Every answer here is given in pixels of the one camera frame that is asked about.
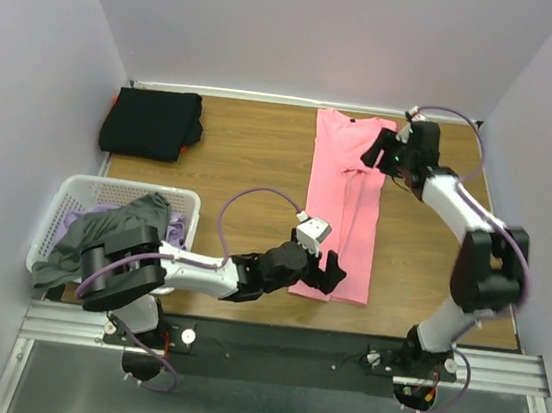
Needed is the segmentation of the pink t shirt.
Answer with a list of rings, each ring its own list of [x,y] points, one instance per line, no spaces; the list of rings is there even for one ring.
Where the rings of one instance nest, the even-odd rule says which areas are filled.
[[[305,209],[331,226],[322,257],[326,259],[329,251],[337,253],[338,265],[346,277],[329,295],[304,282],[291,286],[291,294],[319,301],[367,304],[385,177],[361,159],[384,128],[398,127],[394,121],[379,117],[355,119],[338,110],[317,111]]]

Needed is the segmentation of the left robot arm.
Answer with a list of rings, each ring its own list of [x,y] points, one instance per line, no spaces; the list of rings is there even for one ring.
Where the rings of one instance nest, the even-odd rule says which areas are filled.
[[[109,314],[139,346],[153,345],[162,333],[161,307],[151,295],[160,288],[242,303],[298,282],[327,295],[346,277],[337,253],[328,252],[322,270],[321,257],[295,241],[260,254],[218,259],[156,239],[152,226],[133,228],[90,245],[80,256],[76,295],[83,309]]]

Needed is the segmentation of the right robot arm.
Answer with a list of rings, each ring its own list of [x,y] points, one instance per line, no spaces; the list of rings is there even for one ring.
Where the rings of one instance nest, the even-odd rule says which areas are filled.
[[[434,355],[451,351],[477,322],[525,303],[530,284],[528,233],[482,207],[459,175],[439,164],[440,131],[436,122],[411,117],[399,132],[383,128],[360,158],[367,167],[400,178],[461,244],[450,295],[430,318],[411,328],[399,350],[400,368],[413,377],[431,370]]]

